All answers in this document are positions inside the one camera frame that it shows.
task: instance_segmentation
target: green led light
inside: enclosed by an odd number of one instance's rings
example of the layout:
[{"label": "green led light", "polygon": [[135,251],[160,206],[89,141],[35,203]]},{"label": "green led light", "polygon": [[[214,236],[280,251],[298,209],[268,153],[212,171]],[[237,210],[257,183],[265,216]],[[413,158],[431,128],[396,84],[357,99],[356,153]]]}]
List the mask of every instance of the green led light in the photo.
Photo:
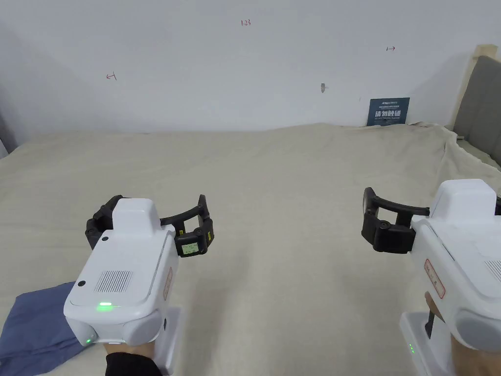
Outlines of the green led light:
[{"label": "green led light", "polygon": [[96,309],[100,312],[107,312],[107,311],[111,311],[113,309],[113,306],[111,306],[111,305],[99,306]]}]

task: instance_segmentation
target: beige bedsheet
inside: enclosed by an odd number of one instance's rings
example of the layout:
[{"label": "beige bedsheet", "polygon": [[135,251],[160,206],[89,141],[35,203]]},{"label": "beige bedsheet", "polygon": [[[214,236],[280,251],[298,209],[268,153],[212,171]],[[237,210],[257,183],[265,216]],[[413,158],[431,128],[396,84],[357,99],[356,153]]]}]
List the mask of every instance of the beige bedsheet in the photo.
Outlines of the beige bedsheet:
[{"label": "beige bedsheet", "polygon": [[494,159],[492,159],[489,154],[487,154],[486,152],[484,152],[482,150],[477,149],[475,146],[471,145],[468,141],[466,141],[464,139],[457,140],[457,144],[459,146],[461,146],[464,150],[466,150],[468,153],[470,153],[471,155],[480,159],[482,162],[489,164],[489,165],[497,168],[498,170],[501,170],[501,167],[499,166],[499,164],[497,164],[496,161]]},{"label": "beige bedsheet", "polygon": [[[412,374],[398,320],[424,291],[407,257],[360,236],[362,193],[425,206],[462,177],[500,192],[501,172],[422,123],[44,136],[0,160],[0,322],[18,294],[77,278],[85,222],[111,196],[169,216],[205,194],[215,240],[181,260],[171,300],[187,312],[177,375]],[[52,374],[105,364],[95,345]]]}]

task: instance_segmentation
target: white plastic housing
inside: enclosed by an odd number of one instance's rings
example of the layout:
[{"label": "white plastic housing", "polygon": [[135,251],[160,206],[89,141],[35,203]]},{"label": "white plastic housing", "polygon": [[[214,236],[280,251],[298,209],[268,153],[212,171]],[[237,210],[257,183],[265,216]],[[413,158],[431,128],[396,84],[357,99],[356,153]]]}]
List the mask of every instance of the white plastic housing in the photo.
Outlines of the white plastic housing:
[{"label": "white plastic housing", "polygon": [[405,338],[416,372],[419,376],[455,376],[450,353],[450,332],[438,318],[433,324],[431,339],[424,330],[427,312],[404,312],[400,329]]},{"label": "white plastic housing", "polygon": [[501,351],[501,216],[482,180],[440,185],[430,217],[414,216],[410,257],[450,332],[463,345]]},{"label": "white plastic housing", "polygon": [[139,345],[164,330],[178,267],[172,225],[161,228],[151,200],[121,199],[64,306],[82,345]]}]

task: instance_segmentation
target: black sleeve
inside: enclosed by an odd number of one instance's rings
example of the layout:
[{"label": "black sleeve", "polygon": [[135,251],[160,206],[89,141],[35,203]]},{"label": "black sleeve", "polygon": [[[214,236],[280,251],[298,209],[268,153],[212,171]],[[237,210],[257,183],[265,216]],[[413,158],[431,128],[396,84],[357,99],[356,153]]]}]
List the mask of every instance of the black sleeve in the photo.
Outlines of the black sleeve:
[{"label": "black sleeve", "polygon": [[105,376],[162,376],[150,358],[142,355],[114,352],[106,356]]}]

